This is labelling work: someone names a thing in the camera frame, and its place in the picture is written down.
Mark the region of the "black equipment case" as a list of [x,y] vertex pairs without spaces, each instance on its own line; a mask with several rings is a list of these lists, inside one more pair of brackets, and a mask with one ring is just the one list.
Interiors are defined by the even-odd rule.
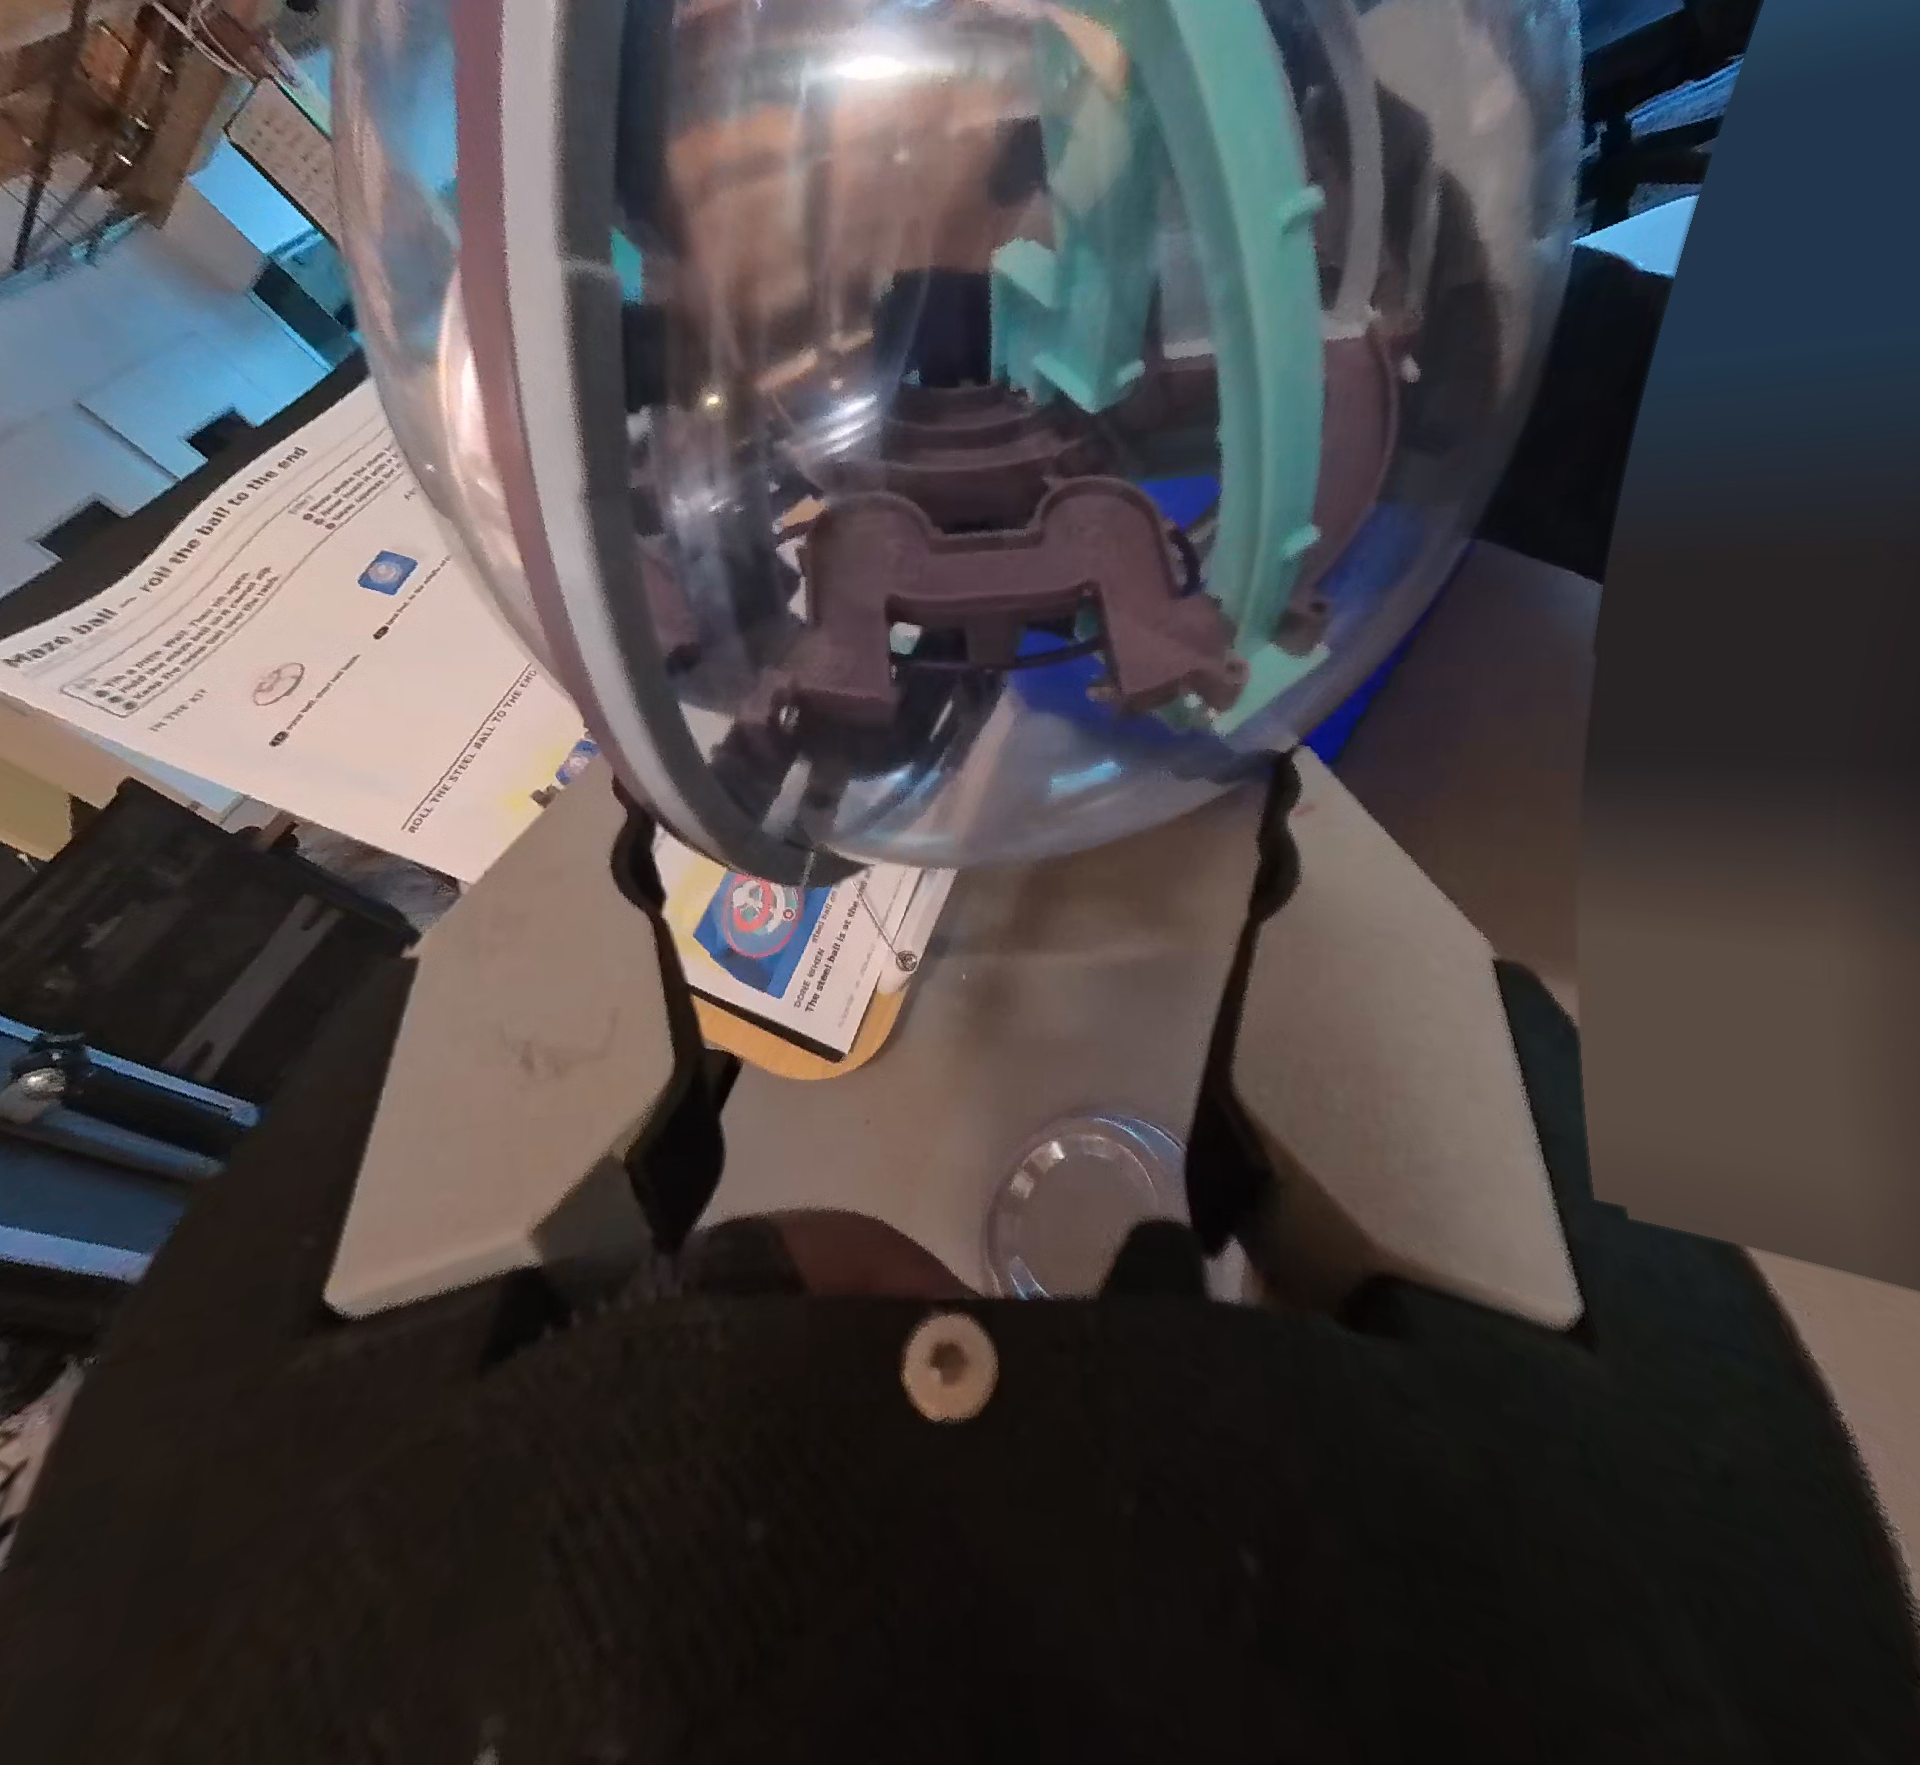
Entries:
[[234,833],[126,782],[5,898],[5,1139],[208,1175],[417,936],[289,833]]

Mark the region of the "wooden board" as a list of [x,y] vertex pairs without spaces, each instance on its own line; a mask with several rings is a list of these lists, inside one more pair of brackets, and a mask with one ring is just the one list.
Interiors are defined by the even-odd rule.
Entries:
[[848,1051],[843,1058],[821,1058],[803,1041],[798,1043],[786,1033],[759,1024],[752,1017],[725,1009],[702,995],[693,997],[707,1048],[736,1059],[745,1070],[759,1070],[787,1082],[835,1080],[868,1063],[884,1049],[908,1000],[906,988],[876,993]]

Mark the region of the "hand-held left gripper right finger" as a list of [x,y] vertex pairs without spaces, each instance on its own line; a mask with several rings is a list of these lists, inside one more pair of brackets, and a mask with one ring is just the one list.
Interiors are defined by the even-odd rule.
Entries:
[[1308,751],[1257,869],[1188,1134],[1188,1216],[1257,1300],[1377,1283],[1547,1333],[1585,1303],[1489,941]]

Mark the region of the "clear plastic maze ball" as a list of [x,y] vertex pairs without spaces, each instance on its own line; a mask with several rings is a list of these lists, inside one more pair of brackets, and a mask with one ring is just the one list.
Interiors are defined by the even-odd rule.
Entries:
[[1579,73],[1576,0],[339,0],[342,249],[412,468],[664,832],[1021,862],[1293,751],[1150,716],[1302,680],[1377,505],[1452,505],[1455,574]]

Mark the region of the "blue plastic bin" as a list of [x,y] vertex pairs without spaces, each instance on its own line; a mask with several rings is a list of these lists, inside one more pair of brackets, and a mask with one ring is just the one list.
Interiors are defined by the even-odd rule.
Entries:
[[1239,753],[1345,744],[1463,548],[1452,505],[1377,505],[1313,594],[1321,643],[1296,648],[1310,662],[1302,680],[1268,692],[1252,676],[1228,719],[1211,723],[1188,697],[1150,717],[1188,737],[1212,735]]

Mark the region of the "printed instruction sheet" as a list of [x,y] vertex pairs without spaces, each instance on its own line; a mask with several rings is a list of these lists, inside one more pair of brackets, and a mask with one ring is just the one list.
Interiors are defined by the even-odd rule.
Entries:
[[705,1004],[847,1058],[876,997],[925,959],[955,875],[875,867],[836,887],[782,887],[688,859],[665,901],[688,986]]

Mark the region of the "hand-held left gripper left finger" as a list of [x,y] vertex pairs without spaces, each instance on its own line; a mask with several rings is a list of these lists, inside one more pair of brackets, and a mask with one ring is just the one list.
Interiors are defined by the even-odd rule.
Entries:
[[324,1287],[368,1320],[512,1274],[592,1300],[725,1172],[654,821],[595,760],[420,945]]

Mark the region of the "black framed instruction sign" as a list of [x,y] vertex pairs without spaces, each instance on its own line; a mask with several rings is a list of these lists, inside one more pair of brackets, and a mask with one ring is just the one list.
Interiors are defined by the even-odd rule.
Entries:
[[105,589],[6,634],[5,696],[474,885],[611,769],[438,483],[366,378]]

